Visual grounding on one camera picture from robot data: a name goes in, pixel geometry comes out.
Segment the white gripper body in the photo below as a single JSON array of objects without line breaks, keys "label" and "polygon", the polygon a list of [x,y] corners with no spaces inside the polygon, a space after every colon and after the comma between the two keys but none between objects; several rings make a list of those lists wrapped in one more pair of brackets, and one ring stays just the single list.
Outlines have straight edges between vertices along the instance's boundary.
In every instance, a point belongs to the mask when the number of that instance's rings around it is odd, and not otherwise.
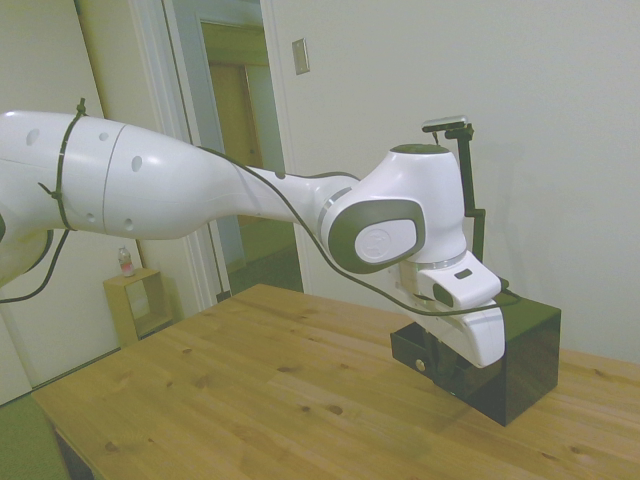
[{"label": "white gripper body", "polygon": [[413,320],[478,368],[487,367],[504,355],[504,319],[501,309],[494,305],[488,310],[462,315],[414,314]]}]

